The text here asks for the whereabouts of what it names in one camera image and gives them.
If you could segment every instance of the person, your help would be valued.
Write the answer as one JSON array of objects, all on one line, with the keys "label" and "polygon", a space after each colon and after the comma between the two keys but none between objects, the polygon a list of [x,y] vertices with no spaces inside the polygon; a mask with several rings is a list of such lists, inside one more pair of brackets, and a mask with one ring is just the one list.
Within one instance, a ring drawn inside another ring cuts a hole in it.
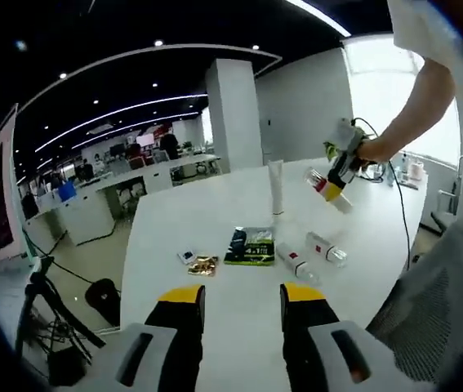
[{"label": "person", "polygon": [[105,169],[104,162],[100,160],[100,155],[95,154],[95,162],[93,163],[93,172],[95,174],[103,172]]},{"label": "person", "polygon": [[171,132],[167,133],[160,139],[160,149],[166,151],[170,160],[179,158],[179,152],[177,150],[178,147],[179,142],[175,135],[173,135]]},{"label": "person", "polygon": [[[463,2],[436,3],[439,10],[427,1],[388,0],[394,44],[424,57],[425,64],[403,110],[379,137],[363,143],[358,149],[362,159],[389,160],[436,124],[454,97],[463,151],[463,38],[440,13],[442,11],[453,23],[459,21],[459,31],[463,33]],[[456,223],[463,229],[463,178]]]},{"label": "person", "polygon": [[38,214],[38,205],[35,202],[35,197],[30,188],[28,188],[26,195],[20,200],[20,205],[22,206],[24,217],[27,220]]},{"label": "person", "polygon": [[62,176],[57,171],[57,169],[54,168],[51,174],[51,190],[59,189],[59,187],[63,184],[64,184],[64,180],[62,179]]},{"label": "person", "polygon": [[93,178],[93,166],[87,162],[87,159],[82,161],[82,172],[84,173],[83,180],[91,180]]},{"label": "person", "polygon": [[38,178],[37,197],[40,198],[46,193],[47,193],[47,189],[46,189],[46,186],[44,185],[44,180],[42,179],[42,176],[40,176]]}]

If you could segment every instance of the bottle cap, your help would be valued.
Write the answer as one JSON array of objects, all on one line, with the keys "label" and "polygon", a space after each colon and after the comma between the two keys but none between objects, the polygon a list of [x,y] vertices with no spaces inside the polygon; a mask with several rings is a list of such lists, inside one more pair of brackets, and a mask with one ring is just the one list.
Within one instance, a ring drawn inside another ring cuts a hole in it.
[{"label": "bottle cap", "polygon": [[332,247],[326,253],[326,260],[340,267],[347,261],[347,253],[337,247]]}]

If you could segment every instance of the ceiling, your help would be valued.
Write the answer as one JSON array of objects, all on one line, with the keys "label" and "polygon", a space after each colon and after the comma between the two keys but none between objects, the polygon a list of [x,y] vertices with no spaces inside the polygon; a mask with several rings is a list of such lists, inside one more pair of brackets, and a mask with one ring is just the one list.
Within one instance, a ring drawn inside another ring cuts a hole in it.
[{"label": "ceiling", "polygon": [[[390,31],[386,0],[306,1],[353,35]],[[321,20],[284,0],[8,2],[0,9],[0,122],[15,103],[24,107],[17,118],[14,138],[14,149],[19,150],[15,155],[17,177],[33,174],[46,159],[69,156],[74,152],[73,145],[91,137],[87,135],[89,129],[106,121],[121,127],[199,113],[207,106],[205,97],[141,106],[80,127],[35,152],[92,118],[151,100],[204,93],[204,74],[219,56],[249,60],[256,72],[273,61],[260,51],[281,57],[267,73],[338,47],[342,38]],[[259,45],[260,51],[151,51],[72,75],[110,56],[154,47],[156,39],[165,45],[216,44],[247,49]],[[19,49],[19,41],[25,43],[25,50]],[[25,106],[40,91],[58,82],[61,73],[68,77]]]}]

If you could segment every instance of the white cup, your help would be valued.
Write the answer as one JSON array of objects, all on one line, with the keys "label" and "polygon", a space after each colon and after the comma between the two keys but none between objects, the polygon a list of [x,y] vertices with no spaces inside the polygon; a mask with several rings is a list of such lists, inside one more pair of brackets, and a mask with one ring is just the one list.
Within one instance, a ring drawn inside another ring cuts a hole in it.
[{"label": "white cup", "polygon": [[424,163],[416,161],[409,166],[409,177],[413,180],[420,181],[424,176]]}]

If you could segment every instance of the human hand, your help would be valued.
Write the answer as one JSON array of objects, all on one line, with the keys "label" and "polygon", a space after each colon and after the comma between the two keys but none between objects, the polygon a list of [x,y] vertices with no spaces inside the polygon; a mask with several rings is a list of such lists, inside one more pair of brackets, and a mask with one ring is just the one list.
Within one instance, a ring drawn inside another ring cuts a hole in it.
[{"label": "human hand", "polygon": [[389,161],[393,152],[380,137],[377,137],[364,141],[356,150],[356,155],[365,161],[380,163]]}]

